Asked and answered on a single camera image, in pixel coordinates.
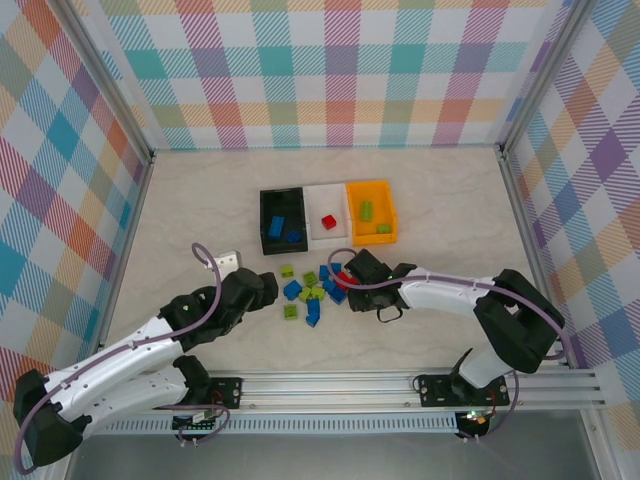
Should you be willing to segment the short aluminium frame post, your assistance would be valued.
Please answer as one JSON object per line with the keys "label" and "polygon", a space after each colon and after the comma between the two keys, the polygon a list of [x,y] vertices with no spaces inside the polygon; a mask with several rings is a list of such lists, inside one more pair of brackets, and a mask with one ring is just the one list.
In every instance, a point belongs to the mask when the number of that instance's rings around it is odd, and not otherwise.
{"label": "short aluminium frame post", "polygon": [[601,480],[620,480],[603,414],[597,409],[582,409],[581,417]]}

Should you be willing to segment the grey metal panel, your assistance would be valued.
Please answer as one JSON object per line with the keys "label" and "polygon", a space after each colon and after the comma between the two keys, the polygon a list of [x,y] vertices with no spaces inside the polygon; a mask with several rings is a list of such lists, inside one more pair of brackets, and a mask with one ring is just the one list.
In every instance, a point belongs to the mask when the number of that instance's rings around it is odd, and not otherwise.
{"label": "grey metal panel", "polygon": [[99,436],[65,480],[601,480],[583,447],[446,435],[242,436],[197,448],[168,436]]}

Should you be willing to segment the white plastic bin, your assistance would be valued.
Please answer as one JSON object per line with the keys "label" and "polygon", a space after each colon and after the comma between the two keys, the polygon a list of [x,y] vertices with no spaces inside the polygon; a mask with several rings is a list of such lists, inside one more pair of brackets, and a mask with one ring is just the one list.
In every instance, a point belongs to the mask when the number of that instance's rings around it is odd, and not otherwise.
{"label": "white plastic bin", "polygon": [[[309,250],[336,249],[352,244],[352,223],[345,183],[303,187]],[[331,215],[336,226],[327,229],[322,219]]]}

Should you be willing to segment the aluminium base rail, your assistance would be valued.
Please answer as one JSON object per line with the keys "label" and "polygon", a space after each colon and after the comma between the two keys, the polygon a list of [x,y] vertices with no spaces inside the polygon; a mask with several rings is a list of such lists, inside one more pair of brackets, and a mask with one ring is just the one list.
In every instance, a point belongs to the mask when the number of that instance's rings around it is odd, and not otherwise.
{"label": "aluminium base rail", "polygon": [[[241,377],[243,393],[238,413],[382,413],[464,410],[459,407],[422,407],[411,385],[415,372],[230,373]],[[604,406],[602,390],[587,370],[544,368],[533,375],[505,376],[510,406],[529,410],[580,410]],[[128,418],[152,410],[179,415],[204,411],[204,405],[177,402],[186,394],[185,378],[173,367],[140,375],[117,386],[98,382],[67,382],[52,402],[65,418]]]}

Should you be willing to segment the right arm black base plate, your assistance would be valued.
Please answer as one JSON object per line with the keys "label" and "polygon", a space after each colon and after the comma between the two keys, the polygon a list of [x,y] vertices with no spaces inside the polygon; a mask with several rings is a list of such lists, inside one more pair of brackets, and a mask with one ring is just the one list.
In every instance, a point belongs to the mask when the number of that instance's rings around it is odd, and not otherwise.
{"label": "right arm black base plate", "polygon": [[422,407],[508,406],[511,403],[504,376],[476,388],[451,374],[418,375],[413,387]]}

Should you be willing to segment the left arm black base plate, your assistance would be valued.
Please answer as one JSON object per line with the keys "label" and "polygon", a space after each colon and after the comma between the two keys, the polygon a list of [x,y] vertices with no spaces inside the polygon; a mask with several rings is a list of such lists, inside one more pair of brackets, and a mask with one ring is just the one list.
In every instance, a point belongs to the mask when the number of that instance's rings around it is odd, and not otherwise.
{"label": "left arm black base plate", "polygon": [[179,405],[221,405],[228,409],[240,407],[243,393],[241,377],[210,377],[207,382],[190,387]]}

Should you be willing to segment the black plastic bin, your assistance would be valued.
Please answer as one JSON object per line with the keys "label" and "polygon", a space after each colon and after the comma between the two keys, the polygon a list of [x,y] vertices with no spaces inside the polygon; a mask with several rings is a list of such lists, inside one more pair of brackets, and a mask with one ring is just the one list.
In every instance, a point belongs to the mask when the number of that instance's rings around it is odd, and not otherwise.
{"label": "black plastic bin", "polygon": [[[285,218],[284,229],[279,240],[268,238],[268,229],[273,216]],[[299,231],[301,243],[286,242],[289,231]],[[301,187],[260,191],[260,238],[264,255],[299,253],[308,250],[303,189]]]}

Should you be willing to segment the orange plastic bin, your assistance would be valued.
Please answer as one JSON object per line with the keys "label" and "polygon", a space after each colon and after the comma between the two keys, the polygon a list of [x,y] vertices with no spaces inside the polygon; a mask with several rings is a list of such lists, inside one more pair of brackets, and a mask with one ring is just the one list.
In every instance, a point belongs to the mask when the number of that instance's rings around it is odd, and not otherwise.
{"label": "orange plastic bin", "polygon": [[[397,242],[398,220],[392,191],[387,180],[353,181],[346,183],[347,199],[352,221],[352,243],[354,246],[384,245]],[[359,220],[360,204],[371,201],[374,208],[372,222]],[[379,224],[389,224],[391,232],[378,234]]]}

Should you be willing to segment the aluminium side rail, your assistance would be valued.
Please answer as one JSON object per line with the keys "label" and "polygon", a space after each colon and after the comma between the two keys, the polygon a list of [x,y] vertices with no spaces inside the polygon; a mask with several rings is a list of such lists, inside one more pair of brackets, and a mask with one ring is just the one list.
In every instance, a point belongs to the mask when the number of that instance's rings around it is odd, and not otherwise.
{"label": "aluminium side rail", "polygon": [[87,347],[87,353],[90,355],[99,352],[106,345],[106,340],[113,321],[117,300],[122,288],[140,217],[144,209],[144,203],[151,183],[157,156],[158,151],[152,150],[151,157],[146,162],[146,165],[142,170],[141,183],[139,185],[138,195],[133,205],[133,210],[127,223],[127,228],[125,229],[126,236],[124,237],[122,250],[120,256],[117,258],[114,270],[112,271],[112,279],[108,284],[108,296],[103,304],[103,308],[100,312]]}
{"label": "aluminium side rail", "polygon": [[500,147],[495,149],[495,155],[507,195],[509,197],[511,208],[513,210],[533,282],[541,294],[550,303],[555,304],[553,292],[551,291],[549,281],[545,275],[542,256],[537,245],[536,236],[532,226],[529,224],[524,200],[518,189],[511,163],[507,156],[500,150]]}

